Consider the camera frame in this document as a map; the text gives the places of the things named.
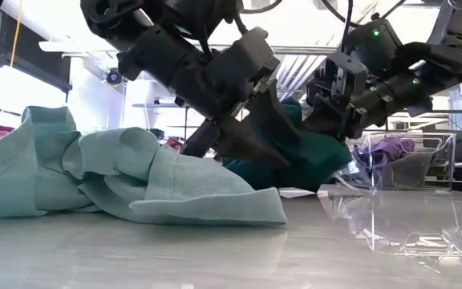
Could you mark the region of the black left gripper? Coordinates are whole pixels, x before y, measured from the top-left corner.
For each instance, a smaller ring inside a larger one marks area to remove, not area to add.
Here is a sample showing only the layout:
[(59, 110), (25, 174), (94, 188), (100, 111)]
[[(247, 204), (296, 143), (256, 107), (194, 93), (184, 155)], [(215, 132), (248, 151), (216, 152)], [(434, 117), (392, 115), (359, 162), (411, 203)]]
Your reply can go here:
[(184, 155), (202, 157), (217, 142), (217, 153), (221, 157), (288, 169), (288, 160), (265, 144), (249, 122), (240, 122), (231, 116), (238, 106), (247, 101), (253, 88), (218, 92), (210, 86), (205, 67), (217, 52), (206, 55), (182, 37), (154, 26), (121, 55), (118, 68), (120, 74), (130, 80), (146, 71), (170, 90), (179, 102), (205, 117), (206, 122), (186, 140), (181, 150)]

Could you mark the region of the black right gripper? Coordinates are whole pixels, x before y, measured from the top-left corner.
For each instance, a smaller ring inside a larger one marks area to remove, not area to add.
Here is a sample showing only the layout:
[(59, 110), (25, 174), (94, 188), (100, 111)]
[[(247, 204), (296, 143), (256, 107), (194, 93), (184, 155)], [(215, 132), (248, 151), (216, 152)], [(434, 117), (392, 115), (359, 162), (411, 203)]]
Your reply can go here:
[(332, 136), (335, 139), (358, 139), (363, 130), (375, 124), (373, 112), (357, 112), (357, 104), (342, 95), (333, 97), (332, 80), (314, 74), (306, 85), (306, 102), (312, 111), (303, 124), (307, 131)]

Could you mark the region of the dark green towel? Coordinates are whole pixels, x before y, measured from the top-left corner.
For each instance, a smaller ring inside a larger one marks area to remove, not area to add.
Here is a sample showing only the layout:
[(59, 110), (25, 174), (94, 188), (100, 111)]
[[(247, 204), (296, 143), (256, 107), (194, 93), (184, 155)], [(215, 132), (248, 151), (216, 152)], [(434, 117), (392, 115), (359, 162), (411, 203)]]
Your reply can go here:
[(297, 188), (316, 192), (335, 172), (351, 162), (351, 153), (332, 136), (304, 130), (302, 106), (297, 100), (283, 100), (282, 108), (292, 124), (300, 130), (300, 142), (287, 142), (261, 128), (257, 128), (255, 133), (288, 160), (289, 169), (273, 169), (232, 158), (225, 158), (223, 166), (254, 189)]

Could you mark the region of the purple towel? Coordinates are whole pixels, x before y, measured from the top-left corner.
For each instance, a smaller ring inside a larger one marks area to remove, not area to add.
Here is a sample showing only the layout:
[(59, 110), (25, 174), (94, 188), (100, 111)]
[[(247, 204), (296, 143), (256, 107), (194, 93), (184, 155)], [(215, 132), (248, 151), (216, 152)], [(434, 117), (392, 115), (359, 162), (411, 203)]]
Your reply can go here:
[(389, 136), (362, 148), (355, 146), (353, 155), (358, 161), (372, 169), (382, 168), (415, 151), (415, 142), (401, 136)]

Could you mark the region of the large brown-grey towel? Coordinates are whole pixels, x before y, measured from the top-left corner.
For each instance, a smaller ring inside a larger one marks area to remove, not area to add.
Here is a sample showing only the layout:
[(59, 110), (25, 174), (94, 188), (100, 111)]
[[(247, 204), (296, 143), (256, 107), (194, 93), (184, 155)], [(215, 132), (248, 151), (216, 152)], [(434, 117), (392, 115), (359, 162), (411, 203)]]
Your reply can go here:
[(383, 189), (415, 189), (424, 186), (431, 154), (410, 154), (375, 170), (376, 185)]

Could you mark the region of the mint green towel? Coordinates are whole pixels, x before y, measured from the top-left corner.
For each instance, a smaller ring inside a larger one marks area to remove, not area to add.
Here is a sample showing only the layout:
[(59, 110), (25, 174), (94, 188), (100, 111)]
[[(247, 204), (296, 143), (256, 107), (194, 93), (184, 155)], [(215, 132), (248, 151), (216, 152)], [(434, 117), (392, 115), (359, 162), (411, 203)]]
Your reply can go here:
[(83, 135), (68, 108), (30, 106), (0, 137), (0, 218), (98, 212), (137, 223), (282, 226), (279, 192), (255, 189), (143, 128)]

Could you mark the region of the clear plastic basket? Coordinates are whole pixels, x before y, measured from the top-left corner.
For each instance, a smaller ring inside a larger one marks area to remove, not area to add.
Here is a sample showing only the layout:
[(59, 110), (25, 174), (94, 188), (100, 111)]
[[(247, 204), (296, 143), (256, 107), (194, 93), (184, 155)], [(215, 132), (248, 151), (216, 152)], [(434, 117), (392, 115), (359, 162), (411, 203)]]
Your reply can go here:
[(431, 154), (432, 160), (427, 175), (424, 178), (424, 186), (415, 189), (399, 190), (420, 190), (426, 189), (425, 181), (428, 178), (436, 177), (447, 182), (453, 180), (455, 168), (456, 135), (450, 132), (379, 132), (368, 134), (351, 146), (352, 161), (334, 177), (341, 184), (350, 188), (355, 187), (361, 190), (389, 190), (378, 187), (375, 183), (375, 170), (364, 165), (353, 155), (355, 146), (362, 148), (364, 145), (374, 144), (389, 136), (401, 136), (415, 142), (415, 151), (411, 154)]

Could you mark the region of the white ceiling pipes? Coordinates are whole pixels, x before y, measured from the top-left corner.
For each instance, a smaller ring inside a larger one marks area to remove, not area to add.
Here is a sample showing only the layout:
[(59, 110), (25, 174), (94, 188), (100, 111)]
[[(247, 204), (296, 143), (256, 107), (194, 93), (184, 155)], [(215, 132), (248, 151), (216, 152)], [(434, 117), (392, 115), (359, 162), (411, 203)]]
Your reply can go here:
[(323, 55), (279, 55), (276, 70), (278, 99), (300, 99), (306, 94), (306, 83), (324, 61)]

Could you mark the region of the white ceiling light fixture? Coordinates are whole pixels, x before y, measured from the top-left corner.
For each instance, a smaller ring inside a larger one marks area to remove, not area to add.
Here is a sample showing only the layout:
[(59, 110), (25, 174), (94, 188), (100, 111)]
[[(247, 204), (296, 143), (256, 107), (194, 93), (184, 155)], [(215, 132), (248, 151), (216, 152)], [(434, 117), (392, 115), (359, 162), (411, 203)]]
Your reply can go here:
[(113, 51), (113, 48), (101, 45), (88, 45), (82, 43), (72, 42), (52, 42), (42, 41), (38, 43), (41, 50), (45, 52), (66, 52), (66, 53), (78, 53), (78, 52), (91, 52), (91, 51)]

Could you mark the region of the bright wall window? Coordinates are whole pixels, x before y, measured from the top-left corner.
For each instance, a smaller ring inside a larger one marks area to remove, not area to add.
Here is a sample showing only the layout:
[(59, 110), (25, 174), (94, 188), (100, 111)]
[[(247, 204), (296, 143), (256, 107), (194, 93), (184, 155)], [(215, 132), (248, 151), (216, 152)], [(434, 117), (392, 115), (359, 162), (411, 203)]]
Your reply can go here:
[(17, 127), (27, 106), (62, 107), (67, 94), (17, 69), (0, 68), (0, 125)]

